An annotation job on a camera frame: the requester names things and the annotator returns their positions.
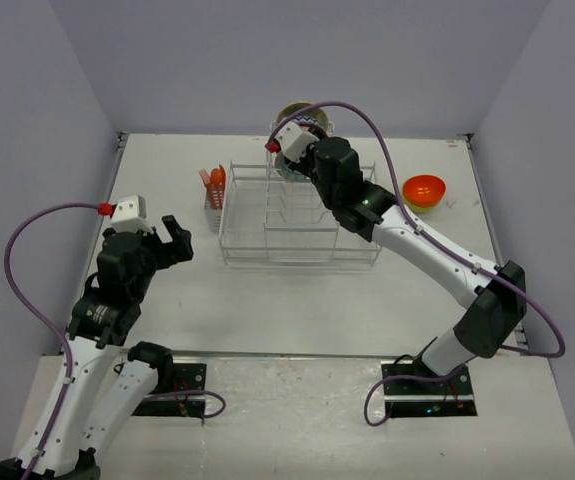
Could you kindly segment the red rimmed patterned bowl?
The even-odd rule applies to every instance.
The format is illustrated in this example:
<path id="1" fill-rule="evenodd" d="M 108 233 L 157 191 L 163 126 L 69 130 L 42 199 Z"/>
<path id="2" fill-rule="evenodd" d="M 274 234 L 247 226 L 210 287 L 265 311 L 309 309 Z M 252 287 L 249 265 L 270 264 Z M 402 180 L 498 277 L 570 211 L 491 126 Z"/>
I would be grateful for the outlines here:
<path id="1" fill-rule="evenodd" d="M 326 131 L 325 131 L 323 128 L 317 126 L 317 125 L 310 125 L 310 126 L 308 126 L 308 127 L 307 127 L 307 131 L 308 131 L 309 133 L 311 133 L 312 135 L 314 135 L 317 139 L 323 139 L 323 138 L 327 138 L 327 137 L 328 137 Z"/>

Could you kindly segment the yellow patterned bowl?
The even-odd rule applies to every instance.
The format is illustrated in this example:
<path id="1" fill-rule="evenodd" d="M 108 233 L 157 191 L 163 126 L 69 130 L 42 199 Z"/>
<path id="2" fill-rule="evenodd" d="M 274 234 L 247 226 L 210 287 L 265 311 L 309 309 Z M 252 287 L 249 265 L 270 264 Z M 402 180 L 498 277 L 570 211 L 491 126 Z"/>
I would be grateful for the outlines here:
<path id="1" fill-rule="evenodd" d="M 274 158 L 274 168 L 276 172 L 287 182 L 307 183 L 309 178 L 300 172 L 291 170 L 287 165 L 287 160 L 282 153 L 277 153 Z"/>

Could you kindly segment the orange bowl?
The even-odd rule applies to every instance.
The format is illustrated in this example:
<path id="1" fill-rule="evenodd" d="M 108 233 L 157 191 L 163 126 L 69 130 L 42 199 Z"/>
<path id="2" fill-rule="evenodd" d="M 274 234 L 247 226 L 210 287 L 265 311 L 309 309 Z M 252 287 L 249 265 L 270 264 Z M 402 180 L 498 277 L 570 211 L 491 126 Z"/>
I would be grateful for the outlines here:
<path id="1" fill-rule="evenodd" d="M 417 199 L 430 199 L 441 197 L 443 199 L 447 187 L 443 179 L 430 174 L 416 175 L 408 178 L 402 187 L 404 197 Z"/>

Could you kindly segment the lime green bowl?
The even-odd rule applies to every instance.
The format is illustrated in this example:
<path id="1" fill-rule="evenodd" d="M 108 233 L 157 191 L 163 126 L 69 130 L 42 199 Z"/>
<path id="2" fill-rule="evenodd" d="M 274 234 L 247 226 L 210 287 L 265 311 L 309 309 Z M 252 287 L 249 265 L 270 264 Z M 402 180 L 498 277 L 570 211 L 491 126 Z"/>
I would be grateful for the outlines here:
<path id="1" fill-rule="evenodd" d="M 424 214 L 434 210 L 442 200 L 441 197 L 432 197 L 430 199 L 403 198 L 405 205 L 416 214 Z"/>

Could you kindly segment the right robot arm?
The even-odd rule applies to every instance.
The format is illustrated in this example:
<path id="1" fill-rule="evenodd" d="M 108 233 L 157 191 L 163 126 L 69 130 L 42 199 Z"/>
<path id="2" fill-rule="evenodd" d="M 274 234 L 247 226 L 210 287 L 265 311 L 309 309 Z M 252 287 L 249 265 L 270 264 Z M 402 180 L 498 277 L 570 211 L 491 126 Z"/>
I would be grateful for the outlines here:
<path id="1" fill-rule="evenodd" d="M 456 367 L 495 355 L 526 314 L 525 300 L 514 291 L 525 286 L 519 265 L 498 266 L 439 235 L 393 193 L 364 179 L 358 153 L 343 138 L 281 134 L 277 148 L 289 169 L 311 180 L 344 229 L 402 256 L 464 308 L 463 317 L 416 357 L 413 380 L 421 391 L 434 393 Z"/>

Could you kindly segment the white cutlery caddy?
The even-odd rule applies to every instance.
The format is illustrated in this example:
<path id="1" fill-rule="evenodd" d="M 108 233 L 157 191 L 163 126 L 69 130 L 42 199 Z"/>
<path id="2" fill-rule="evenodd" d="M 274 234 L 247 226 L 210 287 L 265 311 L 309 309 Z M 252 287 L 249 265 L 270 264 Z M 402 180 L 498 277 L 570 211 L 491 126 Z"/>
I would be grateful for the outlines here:
<path id="1" fill-rule="evenodd" d="M 220 231 L 223 207 L 224 192 L 217 186 L 206 187 L 203 212 L 209 230 L 214 234 L 218 234 Z"/>

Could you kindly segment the blue zigzag patterned bowl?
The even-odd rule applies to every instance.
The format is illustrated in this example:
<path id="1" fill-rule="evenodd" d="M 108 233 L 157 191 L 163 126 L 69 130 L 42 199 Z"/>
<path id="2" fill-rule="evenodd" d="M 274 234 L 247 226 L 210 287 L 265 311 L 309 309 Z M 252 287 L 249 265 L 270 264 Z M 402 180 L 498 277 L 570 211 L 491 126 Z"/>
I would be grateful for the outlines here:
<path id="1" fill-rule="evenodd" d="M 276 117 L 276 123 L 280 123 L 287 117 L 292 117 L 292 121 L 300 126 L 315 126 L 327 131 L 329 129 L 329 119 L 326 112 L 321 108 L 308 109 L 311 102 L 299 101 L 283 107 Z"/>

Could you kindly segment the orange plastic fork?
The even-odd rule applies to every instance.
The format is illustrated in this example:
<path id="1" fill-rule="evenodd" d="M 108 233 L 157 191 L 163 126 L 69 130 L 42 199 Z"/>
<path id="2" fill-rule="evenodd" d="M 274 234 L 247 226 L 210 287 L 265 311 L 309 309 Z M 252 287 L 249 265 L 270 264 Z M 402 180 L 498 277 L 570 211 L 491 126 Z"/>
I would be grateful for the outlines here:
<path id="1" fill-rule="evenodd" d="M 216 210 L 218 206 L 215 196 L 215 190 L 213 189 L 213 185 L 211 183 L 210 174 L 206 170 L 202 169 L 199 171 L 199 176 L 201 178 L 201 181 L 203 182 L 203 186 L 206 190 L 206 196 L 211 205 L 211 208 L 213 210 Z"/>

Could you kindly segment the orange plastic spoon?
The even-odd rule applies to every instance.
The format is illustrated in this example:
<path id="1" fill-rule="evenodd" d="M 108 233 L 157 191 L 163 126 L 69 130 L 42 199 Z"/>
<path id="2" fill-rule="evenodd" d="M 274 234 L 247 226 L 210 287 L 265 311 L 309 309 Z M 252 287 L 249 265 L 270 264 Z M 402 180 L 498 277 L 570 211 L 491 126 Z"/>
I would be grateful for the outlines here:
<path id="1" fill-rule="evenodd" d="M 214 205 L 216 208 L 221 209 L 223 206 L 222 200 L 222 187 L 223 187 L 223 173 L 220 168 L 214 168 L 210 174 L 212 195 L 214 198 Z"/>

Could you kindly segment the orange plastic knife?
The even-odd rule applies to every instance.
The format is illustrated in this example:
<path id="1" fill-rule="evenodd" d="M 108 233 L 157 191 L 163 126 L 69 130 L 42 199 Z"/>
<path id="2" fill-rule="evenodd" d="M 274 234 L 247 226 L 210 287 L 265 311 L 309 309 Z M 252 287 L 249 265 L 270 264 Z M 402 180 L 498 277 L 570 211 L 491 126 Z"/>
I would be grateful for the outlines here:
<path id="1" fill-rule="evenodd" d="M 213 183 L 217 185 L 220 208 L 224 207 L 225 191 L 226 191 L 226 171 L 222 165 L 218 166 L 217 174 Z"/>

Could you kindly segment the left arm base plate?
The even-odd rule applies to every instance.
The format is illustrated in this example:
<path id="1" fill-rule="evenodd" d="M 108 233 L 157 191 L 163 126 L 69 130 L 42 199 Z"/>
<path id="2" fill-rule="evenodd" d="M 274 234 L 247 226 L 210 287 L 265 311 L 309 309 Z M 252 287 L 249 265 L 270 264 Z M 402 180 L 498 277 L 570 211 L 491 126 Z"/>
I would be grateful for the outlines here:
<path id="1" fill-rule="evenodd" d="M 173 377 L 165 392 L 185 392 L 203 390 L 206 382 L 207 365 L 205 363 L 175 363 Z M 136 417 L 198 418 L 205 414 L 204 396 L 176 395 L 142 402 L 133 412 Z"/>

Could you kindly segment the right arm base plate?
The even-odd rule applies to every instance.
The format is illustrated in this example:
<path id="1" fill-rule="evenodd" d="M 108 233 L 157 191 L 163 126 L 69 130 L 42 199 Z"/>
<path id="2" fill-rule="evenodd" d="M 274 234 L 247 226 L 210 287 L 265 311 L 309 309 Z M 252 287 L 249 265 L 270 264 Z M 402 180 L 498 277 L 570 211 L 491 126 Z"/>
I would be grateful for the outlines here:
<path id="1" fill-rule="evenodd" d="M 443 383 L 398 380 L 383 385 L 386 414 L 398 418 L 475 417 L 478 415 L 467 367 Z"/>

